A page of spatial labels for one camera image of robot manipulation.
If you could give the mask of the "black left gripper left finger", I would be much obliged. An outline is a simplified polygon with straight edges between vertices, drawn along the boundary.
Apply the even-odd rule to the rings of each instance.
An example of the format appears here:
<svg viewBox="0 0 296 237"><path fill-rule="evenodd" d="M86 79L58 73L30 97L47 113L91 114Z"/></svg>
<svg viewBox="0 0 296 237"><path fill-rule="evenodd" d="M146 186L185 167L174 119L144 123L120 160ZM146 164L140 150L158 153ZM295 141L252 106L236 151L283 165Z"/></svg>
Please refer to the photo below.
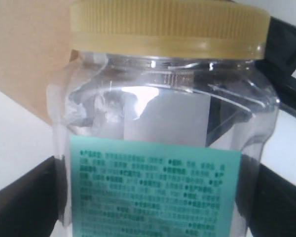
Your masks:
<svg viewBox="0 0 296 237"><path fill-rule="evenodd" d="M64 211L64 160L50 157L0 190L0 237L49 237Z"/></svg>

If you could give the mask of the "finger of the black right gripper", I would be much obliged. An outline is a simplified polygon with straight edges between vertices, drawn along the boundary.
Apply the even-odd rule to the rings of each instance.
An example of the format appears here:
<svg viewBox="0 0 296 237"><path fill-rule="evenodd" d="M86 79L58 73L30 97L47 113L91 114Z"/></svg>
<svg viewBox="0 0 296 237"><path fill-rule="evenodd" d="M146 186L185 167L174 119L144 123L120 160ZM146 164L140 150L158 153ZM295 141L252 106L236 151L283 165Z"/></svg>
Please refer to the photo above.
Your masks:
<svg viewBox="0 0 296 237"><path fill-rule="evenodd" d="M275 87L296 94L296 26L271 17L265 58L257 67Z"/></svg>

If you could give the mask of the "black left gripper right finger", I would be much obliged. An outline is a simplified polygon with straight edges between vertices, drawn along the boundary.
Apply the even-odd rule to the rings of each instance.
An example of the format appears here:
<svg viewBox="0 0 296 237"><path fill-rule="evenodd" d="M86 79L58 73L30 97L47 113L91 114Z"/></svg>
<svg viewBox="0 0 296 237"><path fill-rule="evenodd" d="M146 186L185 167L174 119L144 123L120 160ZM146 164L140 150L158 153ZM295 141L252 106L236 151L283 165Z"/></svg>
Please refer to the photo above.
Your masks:
<svg viewBox="0 0 296 237"><path fill-rule="evenodd" d="M248 204L252 236L296 237L296 186L258 162Z"/></svg>

